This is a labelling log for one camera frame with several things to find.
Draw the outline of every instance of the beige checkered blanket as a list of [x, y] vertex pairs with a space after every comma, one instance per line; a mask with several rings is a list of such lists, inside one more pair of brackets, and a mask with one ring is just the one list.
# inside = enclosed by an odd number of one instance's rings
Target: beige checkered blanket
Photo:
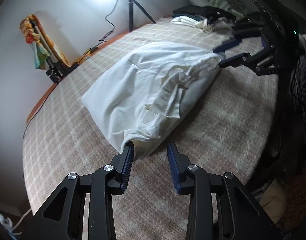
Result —
[[[228, 37], [173, 25], [169, 18], [146, 25], [88, 59], [51, 93], [29, 125], [23, 142], [28, 198], [35, 213], [70, 172], [85, 175], [117, 154], [95, 125], [80, 98], [96, 79], [135, 48], [172, 41], [212, 50]], [[255, 53], [259, 39], [248, 39], [227, 53]], [[277, 95], [275, 75], [258, 77], [246, 67], [223, 69], [208, 91], [167, 140], [206, 171], [231, 171], [243, 182], [252, 175], [266, 144]], [[118, 239], [184, 239], [189, 196], [176, 195], [166, 142], [133, 163], [128, 189], [113, 196]], [[88, 198], [84, 215], [87, 239]]]

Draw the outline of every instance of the colorful cloth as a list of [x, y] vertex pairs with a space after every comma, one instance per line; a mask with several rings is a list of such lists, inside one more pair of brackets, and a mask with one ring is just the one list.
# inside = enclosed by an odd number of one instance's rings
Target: colorful cloth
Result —
[[45, 69], [45, 61], [50, 56], [49, 52], [45, 49], [40, 42], [40, 35], [35, 33], [31, 20], [35, 20], [32, 15], [29, 15], [20, 23], [20, 30], [25, 36], [26, 42], [32, 45], [34, 51], [34, 64], [35, 69]]

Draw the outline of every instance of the tripod stand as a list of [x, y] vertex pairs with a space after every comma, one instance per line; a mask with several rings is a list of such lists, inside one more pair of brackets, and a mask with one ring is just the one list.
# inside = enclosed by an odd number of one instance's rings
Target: tripod stand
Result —
[[133, 5], [135, 4], [151, 21], [152, 23], [156, 23], [154, 19], [148, 14], [148, 12], [136, 1], [136, 0], [128, 0], [129, 6], [129, 32], [133, 31], [134, 28], [134, 20], [133, 20]]

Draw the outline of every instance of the white cable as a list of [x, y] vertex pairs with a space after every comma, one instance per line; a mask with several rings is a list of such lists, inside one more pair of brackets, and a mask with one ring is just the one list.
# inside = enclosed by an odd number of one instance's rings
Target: white cable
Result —
[[31, 208], [25, 213], [23, 214], [23, 216], [19, 219], [18, 223], [11, 229], [11, 231], [14, 231], [18, 226], [19, 224], [23, 221], [24, 217], [28, 215], [29, 212], [31, 212]]

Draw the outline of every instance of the black cable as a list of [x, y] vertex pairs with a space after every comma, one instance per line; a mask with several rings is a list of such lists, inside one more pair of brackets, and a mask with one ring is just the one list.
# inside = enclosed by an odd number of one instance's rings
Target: black cable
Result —
[[24, 131], [24, 134], [23, 134], [23, 139], [25, 137], [25, 133], [26, 133], [26, 130], [29, 126], [29, 124], [31, 123], [31, 121], [34, 119], [34, 117], [36, 116], [36, 114], [40, 111], [40, 109], [42, 109], [43, 105], [45, 104], [46, 100], [49, 98], [50, 94], [54, 91], [54, 89], [48, 94], [48, 96], [45, 98], [44, 102], [42, 103], [42, 105], [40, 106], [40, 108], [35, 112], [35, 114], [32, 116], [32, 118], [29, 120], [28, 124], [26, 125], [26, 128], [25, 128], [25, 131]]
[[82, 59], [85, 58], [85, 56], [88, 54], [88, 52], [90, 52], [90, 51], [92, 51], [93, 49], [95, 49], [98, 45], [100, 45], [100, 44], [106, 42], [107, 37], [108, 37], [109, 35], [111, 35], [111, 34], [114, 32], [114, 30], [115, 30], [115, 25], [114, 25], [113, 23], [111, 23], [107, 18], [115, 11], [115, 9], [116, 9], [116, 7], [117, 7], [118, 1], [119, 1], [119, 0], [116, 0], [115, 5], [114, 5], [112, 11], [111, 11], [108, 15], [105, 16], [105, 20], [106, 20], [109, 24], [111, 24], [111, 25], [113, 26], [113, 29], [110, 30], [109, 32], [107, 32], [107, 33], [103, 36], [103, 38], [101, 38], [101, 39], [99, 40], [99, 43], [98, 43], [96, 46], [94, 46], [93, 48], [89, 49], [89, 50], [84, 54], [84, 56], [83, 56], [77, 63], [81, 62]]

